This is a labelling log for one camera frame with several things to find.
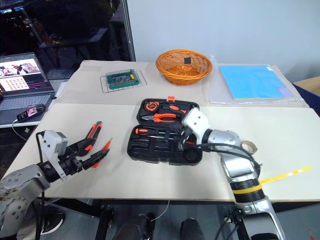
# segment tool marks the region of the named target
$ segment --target laptop screen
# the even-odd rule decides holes
[[[2,56],[0,91],[4,96],[53,92],[34,53]]]

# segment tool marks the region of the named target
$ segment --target black tool tray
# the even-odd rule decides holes
[[[157,102],[151,105],[151,110],[146,109],[146,104]],[[192,145],[196,144],[196,137],[192,134],[183,150],[179,149],[181,132],[184,127],[182,120],[184,116],[198,104],[189,101],[174,100],[173,97],[167,99],[147,98],[142,101],[136,119],[139,125],[135,126],[131,132],[127,153],[133,160],[142,160],[149,163],[168,162],[170,165],[196,165],[202,159],[202,150]],[[155,114],[175,114],[176,118],[164,117],[161,120],[172,122],[154,122],[152,119],[142,119],[144,116]],[[137,134],[138,129],[153,131],[152,136]]]

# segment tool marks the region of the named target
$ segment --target white wall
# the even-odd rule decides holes
[[[127,0],[137,61],[171,49],[320,76],[320,0]]]

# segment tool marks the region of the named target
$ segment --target laptop keyboard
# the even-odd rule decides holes
[[[32,108],[35,105],[46,105],[51,95],[24,96],[4,99],[0,104],[0,111],[11,109]]]

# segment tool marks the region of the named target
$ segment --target laptop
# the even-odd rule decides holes
[[[17,115],[38,104],[49,107],[55,91],[34,52],[0,57],[0,125],[12,124]],[[40,121],[40,114],[31,122]]]

